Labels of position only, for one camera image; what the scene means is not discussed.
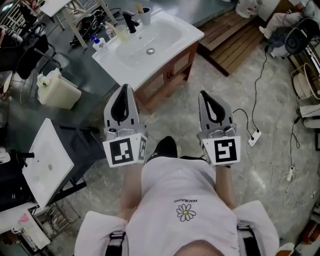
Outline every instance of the strap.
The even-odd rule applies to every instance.
[[[241,256],[261,256],[255,233],[249,225],[238,224],[238,243]]]
[[[105,251],[105,256],[122,256],[122,243],[125,240],[126,232],[115,231],[110,234],[110,241]]]

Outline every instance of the blue bottle cap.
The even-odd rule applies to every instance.
[[[91,36],[91,41],[94,40],[95,44],[100,43],[100,39],[97,38],[97,36],[98,36],[97,34],[94,34],[94,35]]]

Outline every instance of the hand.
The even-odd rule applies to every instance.
[[[297,12],[302,12],[304,10],[304,5],[302,3],[298,3],[294,9],[297,11]]]
[[[34,0],[33,3],[32,3],[32,9],[33,9],[33,10],[37,9],[37,2],[36,2],[36,0]]]

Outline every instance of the wooden pallet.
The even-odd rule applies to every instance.
[[[261,23],[257,17],[246,19],[229,11],[199,27],[204,38],[197,51],[228,77],[264,38]]]

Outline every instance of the white sink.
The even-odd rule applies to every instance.
[[[120,85],[129,84],[137,90],[164,64],[197,42],[204,33],[162,10],[151,14],[151,24],[136,27],[130,40],[117,37],[107,43],[108,50],[92,57]]]
[[[74,163],[63,147],[50,119],[46,118],[39,129],[30,153],[34,158],[26,160],[22,173],[41,208],[44,208]]]

